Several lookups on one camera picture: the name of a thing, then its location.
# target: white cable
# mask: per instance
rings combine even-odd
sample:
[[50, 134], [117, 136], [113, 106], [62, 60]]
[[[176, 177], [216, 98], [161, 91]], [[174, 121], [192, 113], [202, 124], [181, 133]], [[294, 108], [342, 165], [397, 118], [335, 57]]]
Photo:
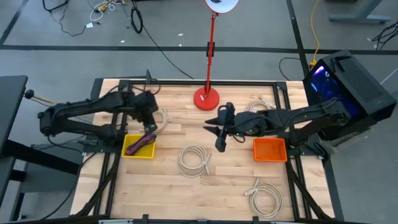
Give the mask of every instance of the white cable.
[[156, 129], [156, 131], [154, 131], [155, 133], [161, 133], [162, 131], [164, 131], [164, 129], [167, 126], [167, 122], [169, 120], [169, 117], [167, 116], [167, 111], [165, 108], [162, 108], [161, 110], [156, 111], [155, 113], [159, 113], [160, 115], [162, 115], [163, 117], [163, 122], [162, 125], [160, 127], [158, 127]]
[[[256, 194], [260, 191], [267, 192], [272, 195], [272, 197], [275, 199], [275, 206], [273, 211], [271, 212], [265, 212], [260, 209], [259, 205], [257, 204], [256, 201]], [[268, 184], [265, 182], [259, 183], [259, 179], [257, 178], [256, 182], [254, 183], [254, 187], [251, 190], [248, 190], [246, 193], [244, 193], [246, 196], [250, 196], [250, 207], [252, 211], [257, 214], [261, 218], [272, 218], [276, 216], [280, 210], [283, 207], [283, 201], [282, 201], [282, 194], [279, 192], [279, 190], [273, 186], [272, 184]]]
[[396, 68], [393, 72], [391, 72], [390, 75], [388, 75], [383, 81], [380, 82], [380, 85], [382, 85], [387, 79], [389, 79], [391, 77], [391, 75], [394, 74], [397, 70], [398, 70], [398, 68]]
[[93, 19], [93, 13], [94, 13], [95, 10], [97, 9], [97, 7], [102, 6], [103, 4], [105, 4], [105, 2], [106, 2], [106, 1], [104, 1], [104, 2], [102, 2], [102, 3], [99, 3], [98, 5], [96, 5], [96, 6], [94, 7], [94, 9], [92, 10], [92, 12], [91, 12], [91, 14], [90, 14], [90, 20], [91, 20], [91, 21], [98, 21], [98, 20], [102, 19], [102, 17], [104, 16], [104, 13], [103, 13], [101, 10], [98, 10], [98, 12], [101, 13], [101, 16], [100, 16], [99, 18], [97, 18], [97, 19]]
[[[183, 161], [183, 156], [186, 152], [194, 152], [198, 154], [202, 161], [201, 164], [195, 167], [187, 166]], [[203, 173], [204, 170], [206, 170], [206, 173], [209, 175], [210, 173], [207, 164], [210, 161], [210, 156], [211, 154], [207, 154], [206, 149], [203, 146], [196, 144], [185, 146], [180, 152], [180, 157], [178, 159], [178, 170], [185, 177], [197, 177]]]
[[251, 111], [255, 105], [263, 105], [267, 110], [276, 108], [275, 106], [271, 106], [262, 96], [259, 97], [259, 100], [254, 100], [246, 105], [245, 111]]
[[[99, 3], [98, 5], [96, 5], [96, 6], [94, 7], [94, 9], [92, 10], [92, 12], [91, 12], [91, 14], [90, 14], [90, 20], [91, 20], [91, 21], [98, 21], [98, 20], [102, 19], [102, 17], [104, 16], [104, 12], [103, 12], [103, 11], [98, 10], [98, 12], [101, 13], [101, 16], [100, 16], [99, 18], [97, 18], [97, 19], [93, 19], [93, 14], [94, 14], [94, 12], [96, 11], [96, 9], [97, 9], [98, 7], [102, 6], [103, 4], [106, 4], [108, 1], [109, 1], [109, 0], [104, 0], [102, 3]], [[116, 3], [116, 2], [114, 2], [114, 1], [110, 1], [110, 2], [106, 5], [106, 7], [107, 7], [110, 11], [114, 11], [114, 9], [115, 9], [114, 6], [115, 6], [115, 5], [120, 5], [120, 4], [122, 4], [122, 3]]]

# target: orange bin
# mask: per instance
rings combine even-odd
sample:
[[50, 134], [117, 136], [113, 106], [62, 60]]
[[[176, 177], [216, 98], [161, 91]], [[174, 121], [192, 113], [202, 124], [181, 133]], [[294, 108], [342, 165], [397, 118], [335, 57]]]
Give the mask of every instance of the orange bin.
[[285, 139], [256, 138], [253, 140], [254, 160], [261, 162], [286, 162]]

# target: red lamp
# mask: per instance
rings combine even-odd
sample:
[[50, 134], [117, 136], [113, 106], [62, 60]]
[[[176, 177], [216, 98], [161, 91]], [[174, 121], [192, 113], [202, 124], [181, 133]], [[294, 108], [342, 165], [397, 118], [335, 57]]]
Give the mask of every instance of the red lamp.
[[207, 79], [205, 87], [198, 89], [194, 96], [193, 102], [195, 106], [201, 110], [209, 111], [217, 107], [220, 96], [218, 92], [210, 86], [210, 70], [211, 60], [214, 57], [214, 26], [215, 19], [219, 13], [226, 13], [232, 10], [238, 3], [239, 0], [205, 0], [207, 6], [211, 9], [211, 32], [210, 42], [207, 44]]

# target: red lamp base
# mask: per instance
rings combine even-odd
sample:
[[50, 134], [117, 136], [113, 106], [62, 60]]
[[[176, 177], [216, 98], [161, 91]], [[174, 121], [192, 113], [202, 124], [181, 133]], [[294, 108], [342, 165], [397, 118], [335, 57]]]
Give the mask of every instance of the red lamp base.
[[193, 103], [201, 110], [209, 111], [217, 107], [220, 96], [217, 90], [210, 88], [209, 94], [205, 97], [205, 87], [198, 89], [193, 96]]

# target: black table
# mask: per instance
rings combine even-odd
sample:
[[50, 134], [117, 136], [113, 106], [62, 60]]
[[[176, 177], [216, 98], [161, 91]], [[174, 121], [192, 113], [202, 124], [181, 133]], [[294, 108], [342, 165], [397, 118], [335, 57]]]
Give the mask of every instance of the black table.
[[80, 167], [79, 161], [76, 161], [78, 163], [71, 162], [8, 139], [24, 96], [26, 83], [26, 76], [0, 77], [0, 204], [9, 180], [19, 182], [25, 180], [25, 171], [14, 170], [16, 159], [73, 175], [78, 174]]

